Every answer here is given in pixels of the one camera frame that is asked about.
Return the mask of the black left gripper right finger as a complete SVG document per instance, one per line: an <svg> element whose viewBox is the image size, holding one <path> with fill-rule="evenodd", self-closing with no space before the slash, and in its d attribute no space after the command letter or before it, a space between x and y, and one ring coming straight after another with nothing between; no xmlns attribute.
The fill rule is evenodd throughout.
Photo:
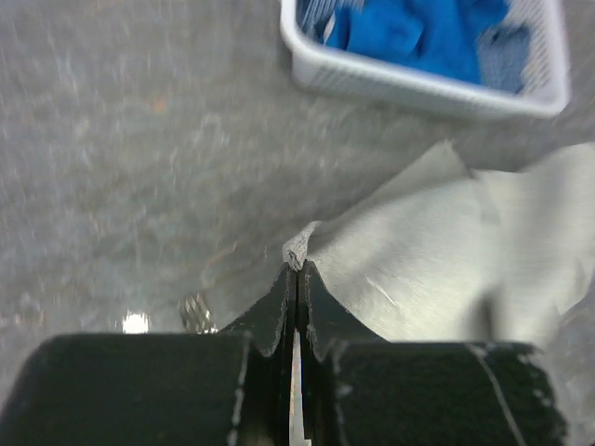
<svg viewBox="0 0 595 446"><path fill-rule="evenodd" d="M315 445L566 445L570 418L540 351L390 342L307 262L297 276L305 432Z"/></svg>

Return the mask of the grey cloth napkin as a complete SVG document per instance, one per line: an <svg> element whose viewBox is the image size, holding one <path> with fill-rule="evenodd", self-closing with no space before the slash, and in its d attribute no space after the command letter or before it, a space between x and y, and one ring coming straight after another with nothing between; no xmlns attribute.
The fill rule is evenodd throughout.
<svg viewBox="0 0 595 446"><path fill-rule="evenodd" d="M392 341L546 345L594 273L594 147L519 172L475 170L441 142L341 216L283 249Z"/></svg>

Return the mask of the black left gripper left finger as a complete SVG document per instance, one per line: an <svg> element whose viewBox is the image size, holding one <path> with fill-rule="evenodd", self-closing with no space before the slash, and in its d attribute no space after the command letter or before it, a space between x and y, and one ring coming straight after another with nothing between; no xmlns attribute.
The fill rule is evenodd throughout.
<svg viewBox="0 0 595 446"><path fill-rule="evenodd" d="M215 334L64 334L23 365L5 445L285 445L291 271Z"/></svg>

